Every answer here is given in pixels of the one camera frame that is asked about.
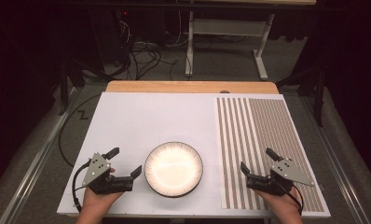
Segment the black computer case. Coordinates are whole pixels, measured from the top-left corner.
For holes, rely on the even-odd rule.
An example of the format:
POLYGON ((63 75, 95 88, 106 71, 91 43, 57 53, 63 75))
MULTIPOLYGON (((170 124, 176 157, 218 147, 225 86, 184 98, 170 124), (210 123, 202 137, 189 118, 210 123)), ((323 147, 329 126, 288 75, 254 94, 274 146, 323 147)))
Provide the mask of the black computer case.
POLYGON ((165 16, 161 11, 97 8, 89 11, 104 64, 124 63, 137 38, 162 45, 165 16))

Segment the black stand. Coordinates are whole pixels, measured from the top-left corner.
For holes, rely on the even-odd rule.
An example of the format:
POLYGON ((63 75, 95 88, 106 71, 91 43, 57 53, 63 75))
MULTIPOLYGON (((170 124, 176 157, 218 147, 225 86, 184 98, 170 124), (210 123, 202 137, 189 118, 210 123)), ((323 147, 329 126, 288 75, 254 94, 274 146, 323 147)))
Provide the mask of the black stand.
POLYGON ((76 59, 65 60, 60 66, 60 116, 64 114, 69 105, 68 82, 71 82, 71 84, 76 88, 82 88, 85 86, 85 79, 83 78, 79 62, 76 59))
POLYGON ((325 74, 319 68, 310 68, 305 71, 292 74, 275 83, 279 89, 286 85, 298 85, 296 90, 299 96, 313 96, 313 116, 317 124, 322 127, 323 90, 325 74))

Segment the person's right hand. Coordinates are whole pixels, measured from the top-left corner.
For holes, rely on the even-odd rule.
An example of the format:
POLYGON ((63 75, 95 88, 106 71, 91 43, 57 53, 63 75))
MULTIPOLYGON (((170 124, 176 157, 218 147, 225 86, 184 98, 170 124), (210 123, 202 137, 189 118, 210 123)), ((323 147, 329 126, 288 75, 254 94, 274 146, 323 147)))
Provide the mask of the person's right hand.
POLYGON ((279 217, 300 216, 297 203, 288 195, 275 196, 256 190, 255 193, 262 197, 268 204, 271 212, 279 220, 279 217))

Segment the white metal desk frame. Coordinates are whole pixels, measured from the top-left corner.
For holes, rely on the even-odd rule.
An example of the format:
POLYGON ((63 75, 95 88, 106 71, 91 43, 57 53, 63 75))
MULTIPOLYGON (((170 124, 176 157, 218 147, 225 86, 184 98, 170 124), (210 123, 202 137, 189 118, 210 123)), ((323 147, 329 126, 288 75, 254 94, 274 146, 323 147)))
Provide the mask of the white metal desk frame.
POLYGON ((265 21, 233 21, 199 19, 194 17, 194 12, 189 13, 188 41, 186 50, 185 75, 191 77, 194 68, 194 35, 230 35, 259 37, 260 45, 253 49, 254 61, 261 80, 268 80, 268 74, 264 65, 262 54, 266 46, 268 35, 272 27, 275 15, 269 14, 265 21))

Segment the striped brown and white placemat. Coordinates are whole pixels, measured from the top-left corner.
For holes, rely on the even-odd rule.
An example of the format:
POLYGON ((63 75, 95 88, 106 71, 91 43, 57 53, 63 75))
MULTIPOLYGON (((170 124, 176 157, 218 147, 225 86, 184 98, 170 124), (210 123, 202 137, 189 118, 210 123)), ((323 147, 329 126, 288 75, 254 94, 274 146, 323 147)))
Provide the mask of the striped brown and white placemat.
POLYGON ((307 177, 297 183, 306 200, 303 213, 329 215, 315 174, 299 139, 294 122, 282 96, 273 99, 221 97, 216 100, 221 206, 225 209, 267 209, 255 193, 246 187, 244 163, 253 175, 267 176, 274 165, 268 148, 290 159, 307 177))

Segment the metal floor rail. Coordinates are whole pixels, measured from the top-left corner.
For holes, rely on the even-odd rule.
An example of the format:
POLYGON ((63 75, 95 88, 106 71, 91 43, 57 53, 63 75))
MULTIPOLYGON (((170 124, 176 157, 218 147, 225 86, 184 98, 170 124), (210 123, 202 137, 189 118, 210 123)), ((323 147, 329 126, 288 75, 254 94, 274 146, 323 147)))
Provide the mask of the metal floor rail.
POLYGON ((327 134, 325 133, 323 127, 321 127, 314 118, 313 106, 309 101, 309 98, 301 97, 300 101, 307 110, 309 119, 313 124, 313 127, 316 130, 321 143, 323 144, 325 157, 328 159, 328 163, 330 165, 332 173, 336 179, 341 194, 348 208, 350 209, 353 220, 356 224, 370 224, 369 218, 367 217, 367 214, 365 213, 359 201, 359 197, 357 196, 352 183, 348 179, 345 170, 340 164, 340 160, 336 155, 331 143, 329 142, 327 134))
POLYGON ((73 87, 70 91, 68 106, 56 118, 56 123, 51 129, 44 145, 36 153, 31 165, 29 166, 24 178, 22 179, 19 187, 17 188, 14 196, 9 202, 4 214, 0 218, 0 224, 14 224, 20 215, 20 212, 27 202, 34 185, 40 176, 44 166, 51 154, 54 140, 56 139, 60 129, 65 121, 69 118, 70 109, 82 92, 81 88, 73 87))

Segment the white board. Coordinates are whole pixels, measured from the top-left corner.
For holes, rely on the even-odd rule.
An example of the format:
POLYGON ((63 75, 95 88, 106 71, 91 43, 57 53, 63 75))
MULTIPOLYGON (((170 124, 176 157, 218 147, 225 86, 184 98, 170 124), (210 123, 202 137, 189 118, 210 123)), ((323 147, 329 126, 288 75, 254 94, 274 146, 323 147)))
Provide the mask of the white board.
POLYGON ((203 162, 202 179, 194 191, 181 198, 165 198, 154 193, 145 177, 140 176, 133 190, 113 205, 110 216, 269 217, 268 208, 256 211, 221 206, 216 100, 221 97, 273 99, 278 95, 105 92, 95 109, 76 165, 81 166, 95 152, 105 153, 118 147, 119 153, 111 163, 118 175, 128 175, 144 166, 155 147, 171 141, 183 142, 196 149, 203 162))

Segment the wooden table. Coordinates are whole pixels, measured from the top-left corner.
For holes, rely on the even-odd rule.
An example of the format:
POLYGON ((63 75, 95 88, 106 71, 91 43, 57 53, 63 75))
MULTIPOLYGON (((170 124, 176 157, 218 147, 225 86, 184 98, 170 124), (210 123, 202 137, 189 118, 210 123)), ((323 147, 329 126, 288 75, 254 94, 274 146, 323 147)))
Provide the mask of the wooden table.
POLYGON ((278 94, 272 82, 249 81, 126 81, 108 83, 107 92, 176 92, 176 93, 263 93, 278 94))

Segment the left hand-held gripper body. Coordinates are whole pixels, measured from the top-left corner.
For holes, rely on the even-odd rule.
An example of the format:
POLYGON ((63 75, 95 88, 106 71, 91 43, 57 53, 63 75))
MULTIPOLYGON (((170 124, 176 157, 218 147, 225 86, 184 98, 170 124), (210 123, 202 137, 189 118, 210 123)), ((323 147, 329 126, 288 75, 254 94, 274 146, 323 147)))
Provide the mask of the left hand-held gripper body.
POLYGON ((82 181, 83 187, 90 188, 100 195, 132 191, 133 178, 131 176, 115 177, 111 174, 111 163, 95 152, 89 162, 89 167, 82 181))

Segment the person's left hand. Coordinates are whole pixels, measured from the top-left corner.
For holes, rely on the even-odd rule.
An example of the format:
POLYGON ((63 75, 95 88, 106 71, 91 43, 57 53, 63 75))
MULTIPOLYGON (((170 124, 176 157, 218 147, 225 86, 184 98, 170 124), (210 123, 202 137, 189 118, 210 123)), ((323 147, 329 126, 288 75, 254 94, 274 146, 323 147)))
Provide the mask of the person's left hand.
POLYGON ((104 216, 121 196, 122 192, 100 195, 93 192, 90 188, 86 188, 81 213, 104 216))

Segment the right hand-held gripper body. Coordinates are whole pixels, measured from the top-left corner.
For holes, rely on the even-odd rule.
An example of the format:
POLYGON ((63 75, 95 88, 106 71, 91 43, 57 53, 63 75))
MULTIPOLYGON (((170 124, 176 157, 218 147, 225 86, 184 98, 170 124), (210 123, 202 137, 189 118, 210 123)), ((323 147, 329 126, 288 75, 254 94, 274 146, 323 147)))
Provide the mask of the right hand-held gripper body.
POLYGON ((260 190, 275 196, 282 196, 289 192, 295 182, 310 187, 315 186, 314 181, 290 159, 275 161, 271 165, 267 176, 252 175, 249 170, 246 170, 247 188, 260 190))

